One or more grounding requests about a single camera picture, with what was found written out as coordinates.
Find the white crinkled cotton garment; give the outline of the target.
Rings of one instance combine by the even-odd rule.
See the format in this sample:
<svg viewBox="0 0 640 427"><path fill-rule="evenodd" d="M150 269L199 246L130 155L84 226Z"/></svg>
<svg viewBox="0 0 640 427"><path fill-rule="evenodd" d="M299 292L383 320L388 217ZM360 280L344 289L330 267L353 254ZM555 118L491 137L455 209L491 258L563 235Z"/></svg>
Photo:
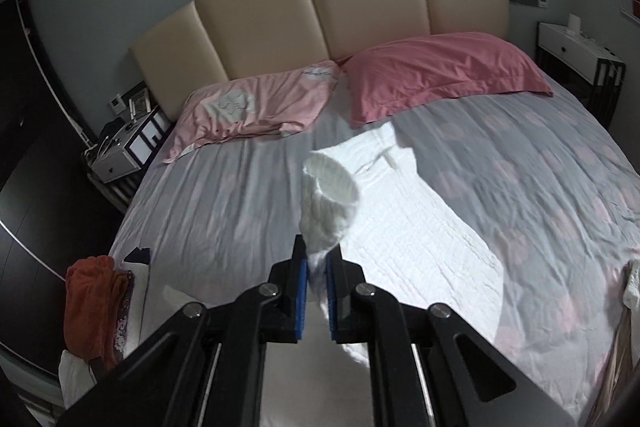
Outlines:
<svg viewBox="0 0 640 427"><path fill-rule="evenodd" d="M484 239L419 176L392 124L314 150L303 163L300 231L309 285L329 309L326 256L340 247L370 284L401 303L445 303L487 340L503 304L503 266Z"/></svg>

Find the floral dark folded garment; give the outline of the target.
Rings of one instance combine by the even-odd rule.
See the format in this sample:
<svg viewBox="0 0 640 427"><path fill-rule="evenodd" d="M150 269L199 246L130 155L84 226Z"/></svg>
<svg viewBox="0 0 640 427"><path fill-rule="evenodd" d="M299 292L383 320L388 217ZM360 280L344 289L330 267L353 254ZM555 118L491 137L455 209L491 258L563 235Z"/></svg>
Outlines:
<svg viewBox="0 0 640 427"><path fill-rule="evenodd" d="M132 293L134 292L134 273L127 270L124 274L126 275L126 285L116 308L113 334L111 335L111 352L115 364L120 363L125 358L128 317Z"/></svg>

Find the orange folded towel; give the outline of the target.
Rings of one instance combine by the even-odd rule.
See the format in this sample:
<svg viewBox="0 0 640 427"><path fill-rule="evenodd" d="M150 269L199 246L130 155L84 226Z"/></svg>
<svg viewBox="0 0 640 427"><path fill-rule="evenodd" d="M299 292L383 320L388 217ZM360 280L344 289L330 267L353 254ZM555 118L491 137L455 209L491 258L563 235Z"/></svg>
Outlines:
<svg viewBox="0 0 640 427"><path fill-rule="evenodd" d="M128 273L116 270L108 256L80 259L66 272L66 348L89 364L98 363L103 373L117 364L116 325L129 282Z"/></svg>

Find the cream garment at bed edge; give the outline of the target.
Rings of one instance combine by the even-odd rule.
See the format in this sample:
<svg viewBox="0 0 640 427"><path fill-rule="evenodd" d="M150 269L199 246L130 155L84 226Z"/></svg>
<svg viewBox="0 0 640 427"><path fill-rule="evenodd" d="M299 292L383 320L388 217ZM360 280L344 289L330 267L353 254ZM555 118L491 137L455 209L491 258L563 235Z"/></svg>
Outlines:
<svg viewBox="0 0 640 427"><path fill-rule="evenodd" d="M586 426L639 425L639 259L623 269L623 313Z"/></svg>

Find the grey pink-dotted duvet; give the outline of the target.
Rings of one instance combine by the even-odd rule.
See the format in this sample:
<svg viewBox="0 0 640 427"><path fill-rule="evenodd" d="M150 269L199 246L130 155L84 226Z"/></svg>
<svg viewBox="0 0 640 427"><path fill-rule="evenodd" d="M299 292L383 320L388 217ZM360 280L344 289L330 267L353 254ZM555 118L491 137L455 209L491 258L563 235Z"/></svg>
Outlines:
<svg viewBox="0 0 640 427"><path fill-rule="evenodd" d="M420 177L503 263L497 348L584 423L639 254L638 173L564 89L442 100L392 121ZM165 287L218 306L264 281L292 251L304 160L354 134L340 86L305 132L157 157L111 249L117 261L151 251L142 334L169 317Z"/></svg>

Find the left black-white nightstand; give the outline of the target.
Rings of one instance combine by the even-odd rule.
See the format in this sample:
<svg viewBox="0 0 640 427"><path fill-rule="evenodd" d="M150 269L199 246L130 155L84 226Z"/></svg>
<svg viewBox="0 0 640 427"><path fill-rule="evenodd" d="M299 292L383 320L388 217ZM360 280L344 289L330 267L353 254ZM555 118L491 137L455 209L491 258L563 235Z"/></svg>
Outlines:
<svg viewBox="0 0 640 427"><path fill-rule="evenodd" d="M174 124L143 81L121 97L126 109L103 127L84 156L89 181L125 213Z"/></svg>

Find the black-white nightstand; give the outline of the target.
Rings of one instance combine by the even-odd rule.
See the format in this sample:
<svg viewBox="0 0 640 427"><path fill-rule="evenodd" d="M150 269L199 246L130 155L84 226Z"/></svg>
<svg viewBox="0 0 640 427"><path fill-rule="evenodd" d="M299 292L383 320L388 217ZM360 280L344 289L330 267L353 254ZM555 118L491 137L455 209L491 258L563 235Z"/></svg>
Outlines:
<svg viewBox="0 0 640 427"><path fill-rule="evenodd" d="M126 109L103 127L84 156L89 181L125 213L174 124L143 81L121 97Z"/></svg>
<svg viewBox="0 0 640 427"><path fill-rule="evenodd" d="M566 26L539 22L535 62L603 127L611 126L627 69L617 55Z"/></svg>

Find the light pink pillow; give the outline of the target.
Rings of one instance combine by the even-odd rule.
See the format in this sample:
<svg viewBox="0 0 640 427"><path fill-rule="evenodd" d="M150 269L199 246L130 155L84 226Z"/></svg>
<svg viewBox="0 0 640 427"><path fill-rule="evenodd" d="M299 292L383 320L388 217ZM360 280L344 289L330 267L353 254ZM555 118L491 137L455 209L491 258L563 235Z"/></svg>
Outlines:
<svg viewBox="0 0 640 427"><path fill-rule="evenodd" d="M209 144L303 132L329 104L341 75L340 66L323 61L198 89L183 105L164 161Z"/></svg>

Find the dark pink pillow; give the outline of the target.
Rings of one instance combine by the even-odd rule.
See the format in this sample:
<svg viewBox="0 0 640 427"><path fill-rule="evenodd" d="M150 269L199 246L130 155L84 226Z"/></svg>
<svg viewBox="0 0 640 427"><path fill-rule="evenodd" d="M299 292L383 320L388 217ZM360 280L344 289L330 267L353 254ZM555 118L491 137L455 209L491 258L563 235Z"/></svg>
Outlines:
<svg viewBox="0 0 640 427"><path fill-rule="evenodd" d="M550 84L517 46L484 32L417 36L372 46L344 64L359 128L446 98L529 92Z"/></svg>

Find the right black-white nightstand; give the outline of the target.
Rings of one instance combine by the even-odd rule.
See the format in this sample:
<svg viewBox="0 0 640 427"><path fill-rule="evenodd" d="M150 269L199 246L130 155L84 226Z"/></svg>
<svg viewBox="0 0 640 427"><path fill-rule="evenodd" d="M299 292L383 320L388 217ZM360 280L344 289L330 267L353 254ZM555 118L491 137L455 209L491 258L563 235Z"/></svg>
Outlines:
<svg viewBox="0 0 640 427"><path fill-rule="evenodd" d="M617 55L566 26L539 22L535 62L603 127L611 126L627 69Z"/></svg>

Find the beige padded headboard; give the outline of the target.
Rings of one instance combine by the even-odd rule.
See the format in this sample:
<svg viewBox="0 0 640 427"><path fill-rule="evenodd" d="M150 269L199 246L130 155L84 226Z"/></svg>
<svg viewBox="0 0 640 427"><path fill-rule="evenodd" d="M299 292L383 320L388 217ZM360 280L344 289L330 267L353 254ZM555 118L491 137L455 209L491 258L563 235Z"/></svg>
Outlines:
<svg viewBox="0 0 640 427"><path fill-rule="evenodd" d="M509 0L193 0L131 45L170 119L212 83L341 60L412 36L505 37Z"/></svg>

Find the small wall thermostat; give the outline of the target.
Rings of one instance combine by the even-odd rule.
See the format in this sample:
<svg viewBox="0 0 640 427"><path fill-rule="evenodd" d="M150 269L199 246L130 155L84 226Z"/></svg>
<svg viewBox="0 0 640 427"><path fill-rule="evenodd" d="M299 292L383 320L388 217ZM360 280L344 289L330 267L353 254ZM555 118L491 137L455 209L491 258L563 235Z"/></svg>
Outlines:
<svg viewBox="0 0 640 427"><path fill-rule="evenodd" d="M110 104L116 115L122 113L126 109L124 101L122 101L122 97L119 94L116 94L114 98L111 99Z"/></svg>

